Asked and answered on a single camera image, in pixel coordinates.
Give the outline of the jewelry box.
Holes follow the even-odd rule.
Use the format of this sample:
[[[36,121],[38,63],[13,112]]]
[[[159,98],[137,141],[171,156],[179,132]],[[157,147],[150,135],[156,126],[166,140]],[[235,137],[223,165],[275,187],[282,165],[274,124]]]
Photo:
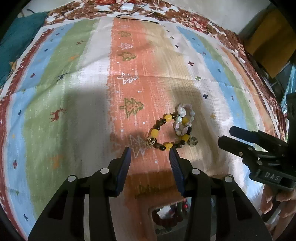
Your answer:
[[[192,197],[151,208],[152,229],[156,240],[184,240]]]

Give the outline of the yellow furniture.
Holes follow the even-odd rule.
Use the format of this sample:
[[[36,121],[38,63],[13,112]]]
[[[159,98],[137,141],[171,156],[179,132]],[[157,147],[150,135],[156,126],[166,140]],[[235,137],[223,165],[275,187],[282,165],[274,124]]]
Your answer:
[[[295,52],[295,32],[282,13],[274,9],[266,15],[244,47],[274,78]]]

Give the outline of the colourful striped blanket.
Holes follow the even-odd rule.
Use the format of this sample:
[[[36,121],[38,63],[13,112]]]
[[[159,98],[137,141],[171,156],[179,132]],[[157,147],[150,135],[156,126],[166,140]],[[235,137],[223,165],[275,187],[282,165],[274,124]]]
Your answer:
[[[148,148],[178,104],[195,112],[194,147],[179,153],[210,176],[232,174],[259,207],[262,185],[217,145],[231,126],[283,135],[275,100],[241,45],[175,23],[104,16],[39,30],[1,94],[1,205],[21,237],[71,174],[87,177],[130,147],[118,240],[149,240],[149,208],[178,197],[168,151]]]

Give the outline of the teal pillow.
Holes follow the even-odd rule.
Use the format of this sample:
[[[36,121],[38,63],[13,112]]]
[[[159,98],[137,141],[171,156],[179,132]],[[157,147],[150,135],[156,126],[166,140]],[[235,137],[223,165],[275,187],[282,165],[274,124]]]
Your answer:
[[[1,40],[1,85],[4,85],[15,62],[29,46],[43,26],[48,13],[35,13],[16,18]]]

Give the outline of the white charger adapter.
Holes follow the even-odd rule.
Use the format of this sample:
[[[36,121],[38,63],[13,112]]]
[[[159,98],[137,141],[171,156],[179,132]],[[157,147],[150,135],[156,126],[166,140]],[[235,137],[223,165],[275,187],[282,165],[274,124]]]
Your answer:
[[[134,4],[133,3],[124,3],[120,9],[124,10],[124,11],[132,11],[134,8]]]

